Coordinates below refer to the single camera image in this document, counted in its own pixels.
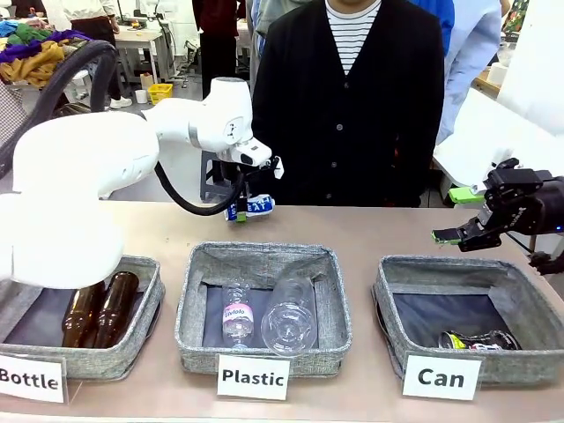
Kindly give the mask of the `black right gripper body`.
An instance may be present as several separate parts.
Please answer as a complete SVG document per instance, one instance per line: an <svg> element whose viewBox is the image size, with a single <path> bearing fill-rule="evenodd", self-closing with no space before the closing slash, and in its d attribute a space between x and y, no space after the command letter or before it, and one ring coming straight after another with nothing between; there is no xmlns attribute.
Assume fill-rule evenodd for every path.
<svg viewBox="0 0 564 423"><path fill-rule="evenodd" d="M517 159L510 159L491 170L484 185L479 224L485 230L525 235L563 232L561 176L519 167Z"/></svg>

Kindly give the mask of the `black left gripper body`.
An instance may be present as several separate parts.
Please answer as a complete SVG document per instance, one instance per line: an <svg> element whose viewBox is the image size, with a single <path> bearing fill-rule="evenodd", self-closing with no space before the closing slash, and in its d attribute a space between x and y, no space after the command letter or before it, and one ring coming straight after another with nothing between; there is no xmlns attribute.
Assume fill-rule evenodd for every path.
<svg viewBox="0 0 564 423"><path fill-rule="evenodd" d="M280 179L281 175L284 173L282 161L279 156L272 156L270 160L268 160L265 164L262 164L260 167L251 167L234 162L221 161L220 168L222 176L230 182L232 189L236 189L239 186L238 180L241 176L243 176L244 181L247 183L248 195L249 176L253 174L262 176L265 185L264 194L270 194L272 186L275 184L275 180Z"/></svg>

